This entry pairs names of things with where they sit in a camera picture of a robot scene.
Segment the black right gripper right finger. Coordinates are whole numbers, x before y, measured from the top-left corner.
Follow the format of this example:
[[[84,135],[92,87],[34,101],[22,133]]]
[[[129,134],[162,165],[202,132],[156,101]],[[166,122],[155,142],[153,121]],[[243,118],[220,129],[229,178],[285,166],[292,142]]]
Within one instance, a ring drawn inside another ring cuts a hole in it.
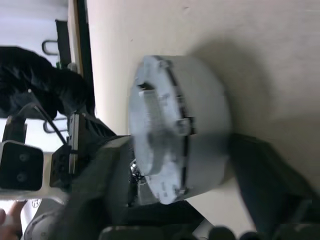
[[[230,161],[262,240],[320,240],[320,195],[271,144],[233,134]]]

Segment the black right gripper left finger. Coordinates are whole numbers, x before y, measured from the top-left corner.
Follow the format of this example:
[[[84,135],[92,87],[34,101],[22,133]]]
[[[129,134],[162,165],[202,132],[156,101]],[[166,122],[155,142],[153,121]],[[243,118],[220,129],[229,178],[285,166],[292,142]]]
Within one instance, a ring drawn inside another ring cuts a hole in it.
[[[120,222],[126,211],[130,136],[115,136],[97,149],[72,191],[53,228],[53,240],[98,240],[101,231]]]

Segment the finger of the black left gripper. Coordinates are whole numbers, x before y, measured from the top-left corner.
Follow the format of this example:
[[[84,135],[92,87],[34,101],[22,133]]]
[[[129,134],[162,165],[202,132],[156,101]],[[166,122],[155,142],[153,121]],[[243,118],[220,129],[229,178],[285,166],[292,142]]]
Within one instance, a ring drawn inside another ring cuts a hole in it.
[[[107,142],[115,139],[114,133],[101,120],[92,116],[84,118],[85,137],[84,137],[84,158],[90,161],[96,152]]]

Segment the round motor cover circuit board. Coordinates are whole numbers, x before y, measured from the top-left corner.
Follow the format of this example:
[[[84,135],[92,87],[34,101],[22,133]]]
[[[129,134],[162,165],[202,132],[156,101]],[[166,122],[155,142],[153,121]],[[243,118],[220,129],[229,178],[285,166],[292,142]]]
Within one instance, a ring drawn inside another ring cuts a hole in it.
[[[128,105],[137,167],[152,195],[164,205],[188,192],[189,146],[195,132],[173,66],[164,56],[144,56]]]

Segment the grey motor housing copper windings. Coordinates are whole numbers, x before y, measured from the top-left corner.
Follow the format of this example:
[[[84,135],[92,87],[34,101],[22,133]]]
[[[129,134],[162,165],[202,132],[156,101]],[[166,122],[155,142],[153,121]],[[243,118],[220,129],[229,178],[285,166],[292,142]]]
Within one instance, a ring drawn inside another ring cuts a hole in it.
[[[183,200],[206,193],[223,181],[232,118],[225,88],[209,67],[191,56],[174,56],[172,62],[191,124],[182,152],[178,199]]]

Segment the person's bare hand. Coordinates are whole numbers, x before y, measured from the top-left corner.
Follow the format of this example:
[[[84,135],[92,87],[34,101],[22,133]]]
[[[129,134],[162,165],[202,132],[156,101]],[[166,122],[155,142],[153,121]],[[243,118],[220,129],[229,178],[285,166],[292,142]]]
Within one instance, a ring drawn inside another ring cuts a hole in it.
[[[0,240],[20,240],[23,234],[21,212],[27,201],[15,201],[8,212],[0,208]],[[12,217],[12,224],[4,225],[7,217]]]

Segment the black bag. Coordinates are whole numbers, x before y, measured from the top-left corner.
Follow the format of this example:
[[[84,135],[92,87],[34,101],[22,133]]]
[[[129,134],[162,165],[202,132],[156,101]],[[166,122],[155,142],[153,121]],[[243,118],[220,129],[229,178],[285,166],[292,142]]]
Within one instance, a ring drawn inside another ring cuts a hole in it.
[[[58,69],[33,51],[0,46],[0,118],[29,103],[39,103],[51,119],[79,110],[95,113],[93,86],[80,74]]]

